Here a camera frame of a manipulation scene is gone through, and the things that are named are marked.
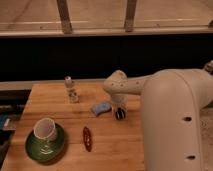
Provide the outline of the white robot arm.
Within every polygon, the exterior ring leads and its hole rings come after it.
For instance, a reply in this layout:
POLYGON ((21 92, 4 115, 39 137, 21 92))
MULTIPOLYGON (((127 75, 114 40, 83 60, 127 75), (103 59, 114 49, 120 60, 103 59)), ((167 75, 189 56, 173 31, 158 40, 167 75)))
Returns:
POLYGON ((164 69, 129 78, 120 70, 103 83, 115 107, 141 98, 145 171, 204 171, 200 110, 213 102, 213 60, 201 69, 164 69))

